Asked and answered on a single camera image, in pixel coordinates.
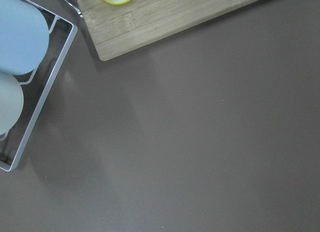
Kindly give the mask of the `wooden cutting board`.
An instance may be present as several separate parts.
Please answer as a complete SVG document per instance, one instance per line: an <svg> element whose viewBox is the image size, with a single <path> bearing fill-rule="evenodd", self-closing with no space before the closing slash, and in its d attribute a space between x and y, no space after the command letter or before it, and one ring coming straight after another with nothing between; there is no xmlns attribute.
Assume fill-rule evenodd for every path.
<svg viewBox="0 0 320 232"><path fill-rule="evenodd" d="M108 61L259 0L77 0L97 55Z"/></svg>

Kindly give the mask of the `green cup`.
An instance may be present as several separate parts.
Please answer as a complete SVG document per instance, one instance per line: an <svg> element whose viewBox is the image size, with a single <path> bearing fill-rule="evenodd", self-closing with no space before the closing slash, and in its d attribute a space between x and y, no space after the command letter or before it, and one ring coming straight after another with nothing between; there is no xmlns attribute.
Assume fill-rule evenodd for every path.
<svg viewBox="0 0 320 232"><path fill-rule="evenodd" d="M23 90L10 74L0 74L0 134L7 133L18 121L24 106Z"/></svg>

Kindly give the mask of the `light blue cup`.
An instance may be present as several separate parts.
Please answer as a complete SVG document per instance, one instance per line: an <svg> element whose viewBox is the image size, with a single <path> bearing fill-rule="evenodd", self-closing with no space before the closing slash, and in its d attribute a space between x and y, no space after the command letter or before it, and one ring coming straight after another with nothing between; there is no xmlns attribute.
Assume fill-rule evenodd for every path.
<svg viewBox="0 0 320 232"><path fill-rule="evenodd" d="M35 6L0 0L0 71L23 75L43 60L49 45L47 22Z"/></svg>

